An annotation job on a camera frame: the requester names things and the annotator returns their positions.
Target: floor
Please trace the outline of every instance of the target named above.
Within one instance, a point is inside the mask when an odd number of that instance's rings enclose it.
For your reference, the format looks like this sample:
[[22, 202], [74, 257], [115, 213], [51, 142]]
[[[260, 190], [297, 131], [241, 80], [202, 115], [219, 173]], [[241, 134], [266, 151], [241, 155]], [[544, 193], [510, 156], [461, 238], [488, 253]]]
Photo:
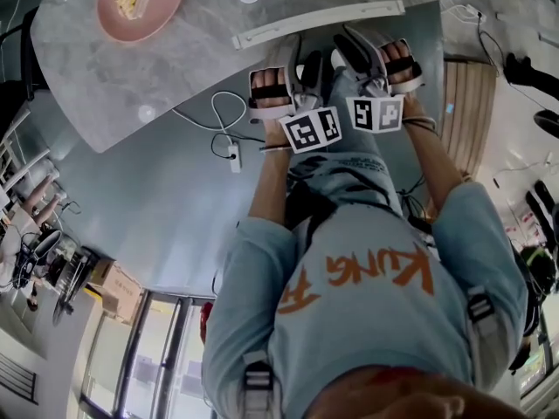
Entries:
[[[17, 14], [23, 14], [38, 2], [22, 0]], [[557, 49], [538, 42], [534, 29], [504, 24], [493, 16], [496, 11], [504, 12], [532, 24], [557, 28], [556, 10], [548, 0], [444, 0], [442, 5], [448, 8], [456, 3], [472, 4], [486, 14], [488, 20], [483, 28], [495, 36], [505, 51], [527, 52], [536, 66], [559, 74]], [[15, 0], [0, 0], [3, 27], [14, 6]], [[441, 16], [440, 23], [446, 54], [484, 58], [475, 25], [459, 23], [449, 13]], [[416, 31], [418, 36], [422, 34], [421, 29]], [[495, 48], [489, 46], [488, 50], [498, 57]], [[17, 76], [17, 44], [4, 46], [4, 63], [7, 77]], [[198, 120], [212, 123], [209, 99], [213, 92], [236, 89], [246, 96], [245, 82], [245, 72], [232, 76], [189, 100], [183, 110]], [[219, 102], [218, 107], [226, 110], [227, 115], [240, 109]], [[523, 187], [529, 186], [535, 175], [509, 174], [507, 191], [498, 192], [493, 190], [490, 177], [502, 168], [542, 160], [548, 151], [556, 150], [559, 161], [559, 148], [554, 149], [553, 139], [532, 124], [531, 116], [536, 108], [506, 83], [498, 85], [480, 180], [487, 185], [503, 218], [511, 224], [514, 218], [508, 205], [516, 209], [521, 200], [517, 193], [522, 194]], [[227, 161], [210, 153], [211, 133], [167, 113], [105, 154], [97, 155], [76, 134], [50, 94], [38, 94], [31, 110], [29, 122], [19, 131], [25, 152], [32, 153], [44, 144], [51, 147], [62, 185], [82, 207], [79, 216], [64, 214], [65, 230], [83, 244], [124, 261], [146, 285], [208, 293], [212, 277], [223, 263], [227, 237], [234, 232], [238, 219], [245, 215], [252, 197], [261, 160], [257, 145], [243, 145], [243, 172], [233, 175]], [[438, 110], [437, 105], [431, 110]], [[260, 134], [258, 127], [248, 124], [239, 132]], [[395, 145], [387, 138], [381, 147], [388, 151], [394, 150]], [[397, 185], [403, 187], [418, 169], [409, 149], [402, 150], [387, 161], [391, 168], [407, 167], [405, 178], [393, 172]], [[546, 175], [550, 181], [553, 172], [550, 170]]]

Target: pink plate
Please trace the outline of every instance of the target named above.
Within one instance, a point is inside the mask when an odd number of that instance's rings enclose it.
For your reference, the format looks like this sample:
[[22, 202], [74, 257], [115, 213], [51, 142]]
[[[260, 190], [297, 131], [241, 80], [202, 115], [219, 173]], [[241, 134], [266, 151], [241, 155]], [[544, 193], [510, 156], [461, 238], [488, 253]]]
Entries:
[[119, 42], [137, 42], [158, 32], [175, 14], [182, 0], [149, 0], [142, 18], [128, 20], [119, 14], [114, 0], [97, 0], [97, 16], [103, 31]]

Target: light blue sweatshirt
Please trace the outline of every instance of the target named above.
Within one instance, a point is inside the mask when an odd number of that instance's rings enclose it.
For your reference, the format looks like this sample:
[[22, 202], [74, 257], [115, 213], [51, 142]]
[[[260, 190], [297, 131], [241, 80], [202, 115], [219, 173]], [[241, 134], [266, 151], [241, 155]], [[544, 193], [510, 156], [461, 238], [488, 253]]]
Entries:
[[[389, 180], [385, 167], [363, 173]], [[338, 188], [346, 177], [336, 177]], [[520, 343], [526, 285], [480, 184], [455, 188], [433, 225], [441, 262], [399, 210], [339, 204], [304, 253], [283, 226], [250, 217], [239, 224], [204, 350], [204, 389], [221, 416], [236, 415], [243, 355], [256, 350], [268, 353], [287, 418], [302, 417], [331, 381], [368, 365], [472, 383], [465, 293], [478, 285]]]

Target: marble table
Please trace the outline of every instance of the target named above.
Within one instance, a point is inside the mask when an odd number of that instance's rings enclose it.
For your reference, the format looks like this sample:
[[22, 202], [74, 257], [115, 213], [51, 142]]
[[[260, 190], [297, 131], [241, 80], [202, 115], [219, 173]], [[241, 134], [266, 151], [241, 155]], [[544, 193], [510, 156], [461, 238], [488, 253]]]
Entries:
[[375, 1], [382, 0], [183, 0], [155, 36], [122, 45], [100, 29], [95, 0], [43, 0], [31, 38], [65, 116], [93, 150], [104, 152], [266, 55], [266, 45], [236, 51], [234, 35], [314, 10]]

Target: cardboard box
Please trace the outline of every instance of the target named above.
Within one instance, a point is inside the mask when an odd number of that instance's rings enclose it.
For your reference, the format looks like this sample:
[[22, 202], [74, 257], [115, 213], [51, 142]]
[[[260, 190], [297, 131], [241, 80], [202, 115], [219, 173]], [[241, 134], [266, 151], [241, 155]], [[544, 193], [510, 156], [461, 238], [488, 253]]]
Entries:
[[141, 297], [141, 285], [112, 259], [101, 259], [88, 283], [103, 298], [103, 308], [125, 323], [134, 320]]

